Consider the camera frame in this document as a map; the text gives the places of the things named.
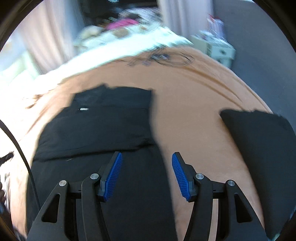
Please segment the white bedside cabinet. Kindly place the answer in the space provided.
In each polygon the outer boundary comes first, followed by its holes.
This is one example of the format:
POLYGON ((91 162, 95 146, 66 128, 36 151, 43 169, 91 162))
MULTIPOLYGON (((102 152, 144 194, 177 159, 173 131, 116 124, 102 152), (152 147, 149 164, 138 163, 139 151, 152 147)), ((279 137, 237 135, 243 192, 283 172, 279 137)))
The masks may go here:
POLYGON ((231 68, 236 50, 224 39, 217 38, 210 32, 200 31, 199 34, 191 35, 190 41, 195 49, 218 61, 225 67, 231 68))

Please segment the black collared jacket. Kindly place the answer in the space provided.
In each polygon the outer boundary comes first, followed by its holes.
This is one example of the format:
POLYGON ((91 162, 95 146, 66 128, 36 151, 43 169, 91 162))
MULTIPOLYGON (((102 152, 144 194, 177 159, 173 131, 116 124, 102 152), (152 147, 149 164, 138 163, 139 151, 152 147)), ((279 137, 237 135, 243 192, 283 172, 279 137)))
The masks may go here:
POLYGON ((150 126, 151 90, 100 85, 77 93, 43 129, 27 185, 27 226, 61 180, 82 181, 121 152, 115 191, 102 204, 112 240, 176 240, 167 171, 150 126))

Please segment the pink cloth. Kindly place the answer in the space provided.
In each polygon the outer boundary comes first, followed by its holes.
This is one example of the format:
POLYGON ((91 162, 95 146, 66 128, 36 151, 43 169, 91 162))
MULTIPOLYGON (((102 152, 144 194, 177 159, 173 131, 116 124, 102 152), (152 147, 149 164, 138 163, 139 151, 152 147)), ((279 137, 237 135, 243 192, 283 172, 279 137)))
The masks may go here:
POLYGON ((130 26, 130 25, 137 25, 137 24, 138 24, 138 21, 134 20, 134 19, 130 19, 130 18, 120 19, 120 20, 117 20, 117 21, 115 21, 113 23, 108 24, 106 26, 106 29, 107 30, 114 30, 114 29, 117 29, 117 28, 130 26))

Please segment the pink curtain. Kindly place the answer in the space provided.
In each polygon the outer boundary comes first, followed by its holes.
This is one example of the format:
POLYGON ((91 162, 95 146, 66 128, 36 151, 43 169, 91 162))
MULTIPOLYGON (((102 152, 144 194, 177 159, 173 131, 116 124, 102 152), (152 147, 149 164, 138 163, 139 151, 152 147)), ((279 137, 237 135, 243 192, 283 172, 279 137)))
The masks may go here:
POLYGON ((73 42, 84 27, 122 18, 127 9, 154 6, 164 25, 184 37, 205 29, 213 13, 212 1, 42 1, 18 31, 37 69, 45 74, 77 55, 73 42))

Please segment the striped gift bag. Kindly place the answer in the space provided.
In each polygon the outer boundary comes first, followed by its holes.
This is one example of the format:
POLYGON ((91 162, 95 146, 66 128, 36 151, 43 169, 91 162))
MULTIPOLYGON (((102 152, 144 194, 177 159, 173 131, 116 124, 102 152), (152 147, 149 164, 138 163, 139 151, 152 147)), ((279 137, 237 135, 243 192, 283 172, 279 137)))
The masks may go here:
POLYGON ((215 38, 226 41, 224 23, 220 19, 214 18, 212 15, 207 16, 207 31, 215 38))

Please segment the white duvet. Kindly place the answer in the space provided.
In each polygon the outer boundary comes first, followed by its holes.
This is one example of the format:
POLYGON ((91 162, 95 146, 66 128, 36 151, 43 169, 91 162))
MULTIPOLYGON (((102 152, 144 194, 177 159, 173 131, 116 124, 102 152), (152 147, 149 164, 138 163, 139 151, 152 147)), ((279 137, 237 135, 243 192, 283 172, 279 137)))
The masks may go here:
POLYGON ((14 78, 1 77, 1 93, 22 90, 26 98, 43 95, 55 89, 65 79, 123 57, 136 56, 160 47, 191 46, 192 43, 167 27, 159 27, 146 34, 136 34, 80 52, 65 64, 46 74, 33 77, 27 70, 14 78))

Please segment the orange-brown bed sheet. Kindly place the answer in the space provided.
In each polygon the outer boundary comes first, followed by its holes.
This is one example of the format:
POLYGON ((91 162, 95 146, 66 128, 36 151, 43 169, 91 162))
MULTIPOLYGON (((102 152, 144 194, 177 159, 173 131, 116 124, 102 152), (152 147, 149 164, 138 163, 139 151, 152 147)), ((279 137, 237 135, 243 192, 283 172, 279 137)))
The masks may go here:
POLYGON ((192 48, 178 48, 177 52, 192 55, 194 62, 184 67, 157 63, 150 66, 138 63, 130 67, 127 58, 115 60, 63 79, 32 108, 26 107, 29 97, 39 90, 34 83, 24 80, 20 87, 12 86, 16 94, 11 101, 11 117, 6 122, 20 139, 26 157, 30 158, 44 125, 69 105, 75 93, 103 83, 110 87, 152 89, 152 129, 168 170, 178 237, 185 235, 192 204, 186 204, 181 197, 171 169, 170 157, 175 151, 210 178, 235 179, 259 220, 263 221, 255 185, 219 111, 224 108, 269 111, 269 107, 217 61, 192 48))

